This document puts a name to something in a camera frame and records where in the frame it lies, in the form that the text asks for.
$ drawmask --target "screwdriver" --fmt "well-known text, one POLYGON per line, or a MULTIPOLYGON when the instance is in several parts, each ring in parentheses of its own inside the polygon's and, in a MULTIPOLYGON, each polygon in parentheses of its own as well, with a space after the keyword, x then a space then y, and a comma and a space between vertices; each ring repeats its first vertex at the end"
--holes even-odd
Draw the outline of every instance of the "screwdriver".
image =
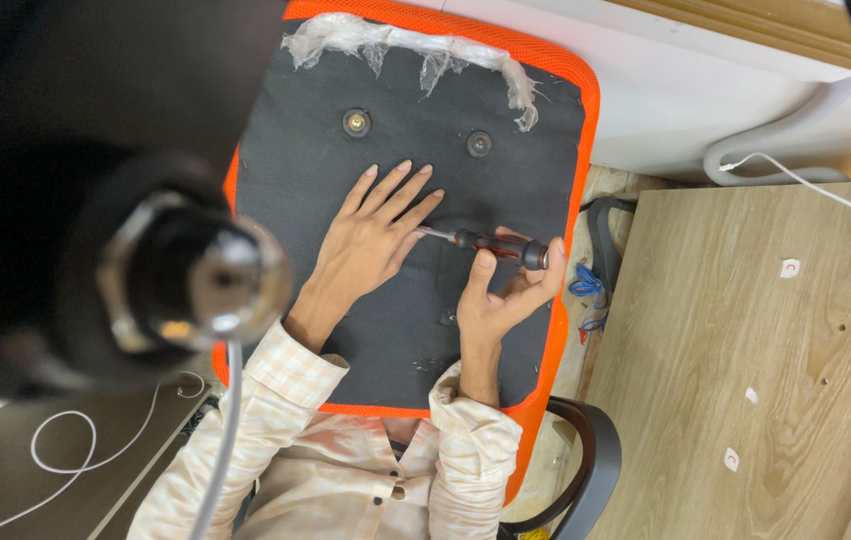
POLYGON ((456 232, 443 232, 429 227, 416 227, 416 231, 446 239, 459 249, 486 249, 499 259, 514 259, 528 270, 549 268, 549 246, 538 240, 526 240, 515 234, 493 236, 459 228, 456 232))

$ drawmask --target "shirt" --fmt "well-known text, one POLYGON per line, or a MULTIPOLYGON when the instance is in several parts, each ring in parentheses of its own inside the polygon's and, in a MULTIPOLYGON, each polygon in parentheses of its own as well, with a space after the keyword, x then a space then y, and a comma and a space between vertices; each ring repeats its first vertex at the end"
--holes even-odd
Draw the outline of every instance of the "shirt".
MULTIPOLYGON (((496 537, 522 428, 502 411, 458 397, 460 365, 429 392, 397 461, 381 418, 317 414, 349 371, 282 325, 270 328, 242 374, 242 408, 225 486, 207 538, 404 540, 496 537)), ((227 395, 219 407, 235 404, 227 395)), ((212 475, 223 413, 209 411, 135 513, 129 538, 186 538, 212 475)))

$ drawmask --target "screwdriver handle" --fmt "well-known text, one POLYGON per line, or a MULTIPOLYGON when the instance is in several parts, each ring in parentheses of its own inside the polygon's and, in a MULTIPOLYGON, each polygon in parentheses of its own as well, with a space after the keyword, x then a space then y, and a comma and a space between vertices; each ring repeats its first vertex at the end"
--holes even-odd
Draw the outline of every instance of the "screwdriver handle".
POLYGON ((455 246, 461 249, 486 249, 499 259, 517 260, 528 270, 549 268, 549 246, 538 240, 506 234, 492 236, 460 228, 455 233, 455 246))

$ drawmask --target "hand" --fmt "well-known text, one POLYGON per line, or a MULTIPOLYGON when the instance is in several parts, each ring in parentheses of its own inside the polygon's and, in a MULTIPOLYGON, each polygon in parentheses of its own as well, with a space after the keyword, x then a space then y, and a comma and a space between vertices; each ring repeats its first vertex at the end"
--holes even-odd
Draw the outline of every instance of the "hand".
POLYGON ((426 165, 390 197, 411 167, 409 159, 400 163, 363 202, 379 172, 377 165, 369 167, 332 220, 315 270, 284 323, 289 335, 313 352, 318 352, 360 296, 399 272, 406 255, 423 236, 413 229, 442 202, 445 192, 437 189, 396 220, 432 177, 432 165, 426 165))
MULTIPOLYGON (((495 234, 516 235, 506 227, 495 234)), ((529 271, 519 267, 502 290, 490 293, 489 281, 496 272, 496 256, 481 250, 475 255, 468 284, 459 299, 456 320, 462 353, 459 394, 492 408, 499 408, 499 353, 505 334, 539 306, 562 290, 566 277, 566 249, 562 238, 552 238, 548 269, 529 271)))

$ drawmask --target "plastic wrap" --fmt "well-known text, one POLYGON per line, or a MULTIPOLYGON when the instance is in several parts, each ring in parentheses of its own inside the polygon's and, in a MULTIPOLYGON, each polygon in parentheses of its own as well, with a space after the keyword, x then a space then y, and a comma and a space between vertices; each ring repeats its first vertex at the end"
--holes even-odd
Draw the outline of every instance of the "plastic wrap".
POLYGON ((387 24, 375 24, 350 13, 322 13, 306 20, 292 35, 282 37, 282 47, 292 54, 295 68, 312 68, 325 49, 362 58, 375 72, 382 73, 390 47, 403 47, 423 56, 419 85, 428 97, 448 69, 461 73, 469 64, 501 71, 508 86, 510 109, 521 109, 515 119, 518 129, 529 131, 539 120, 535 100, 536 80, 529 79, 523 65, 507 51, 454 35, 431 35, 387 24))

